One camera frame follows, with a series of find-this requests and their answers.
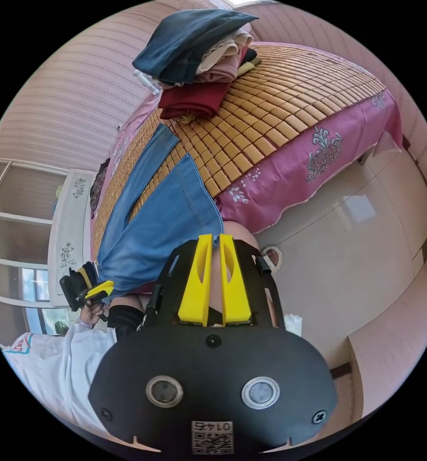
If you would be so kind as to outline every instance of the white furniture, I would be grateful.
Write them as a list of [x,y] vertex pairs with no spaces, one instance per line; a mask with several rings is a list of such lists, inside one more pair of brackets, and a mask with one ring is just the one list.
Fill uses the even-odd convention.
[[91,257],[89,192],[95,176],[93,171],[70,170],[60,193],[47,258],[50,303],[55,307],[68,306],[59,280]]

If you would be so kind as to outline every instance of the bed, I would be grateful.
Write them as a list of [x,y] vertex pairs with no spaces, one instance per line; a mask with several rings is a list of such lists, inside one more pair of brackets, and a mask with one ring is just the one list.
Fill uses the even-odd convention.
[[91,219],[92,258],[131,169],[161,122],[180,143],[147,185],[131,219],[186,152],[222,218],[257,233],[351,163],[399,149],[398,106],[368,71],[300,45],[254,42],[251,48],[262,62],[233,82],[218,116],[189,125],[162,121],[158,96],[150,96],[121,128]]

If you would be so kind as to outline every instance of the floor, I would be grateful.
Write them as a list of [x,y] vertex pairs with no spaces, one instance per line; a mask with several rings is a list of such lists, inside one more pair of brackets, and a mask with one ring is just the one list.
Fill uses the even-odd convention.
[[257,235],[283,252],[284,313],[303,317],[302,336],[330,368],[349,361],[347,335],[412,282],[426,238],[427,187],[406,151],[355,162]]

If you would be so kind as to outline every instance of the bracelet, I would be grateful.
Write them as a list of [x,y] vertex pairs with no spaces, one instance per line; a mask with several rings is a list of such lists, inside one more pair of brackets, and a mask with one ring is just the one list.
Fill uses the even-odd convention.
[[93,325],[83,322],[80,318],[78,318],[76,323],[78,325],[81,325],[81,327],[89,328],[89,330],[91,330],[94,327]]

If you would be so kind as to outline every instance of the person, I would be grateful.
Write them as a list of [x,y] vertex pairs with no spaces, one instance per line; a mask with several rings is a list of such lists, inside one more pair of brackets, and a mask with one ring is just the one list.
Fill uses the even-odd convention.
[[[224,223],[225,234],[258,248],[253,235],[236,222]],[[210,307],[222,311],[220,252],[212,255]],[[2,348],[21,382],[51,413],[92,434],[128,445],[108,433],[88,399],[90,385],[101,359],[123,336],[136,331],[143,321],[148,297],[127,294],[81,309],[79,319],[66,336],[25,333],[10,347]],[[273,306],[269,300],[270,311]],[[102,314],[107,328],[94,328]],[[135,442],[132,446],[148,448]]]

